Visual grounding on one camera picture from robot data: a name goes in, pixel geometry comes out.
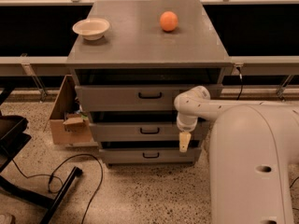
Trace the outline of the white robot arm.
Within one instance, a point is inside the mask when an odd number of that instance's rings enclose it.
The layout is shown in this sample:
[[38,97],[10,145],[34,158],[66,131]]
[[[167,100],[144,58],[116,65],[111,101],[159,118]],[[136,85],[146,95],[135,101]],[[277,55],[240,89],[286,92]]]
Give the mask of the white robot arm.
[[212,224],[295,224],[288,168],[299,160],[299,106],[212,100],[203,86],[174,101],[179,148],[198,119],[213,123],[209,145]]

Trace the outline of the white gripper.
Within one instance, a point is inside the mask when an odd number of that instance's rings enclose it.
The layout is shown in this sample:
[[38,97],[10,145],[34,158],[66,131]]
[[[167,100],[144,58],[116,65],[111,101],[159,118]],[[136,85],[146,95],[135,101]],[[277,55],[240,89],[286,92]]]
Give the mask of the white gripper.
[[179,151],[186,152],[188,150],[189,143],[191,141],[192,132],[197,125],[197,117],[184,115],[178,113],[177,126],[181,130],[179,133]]

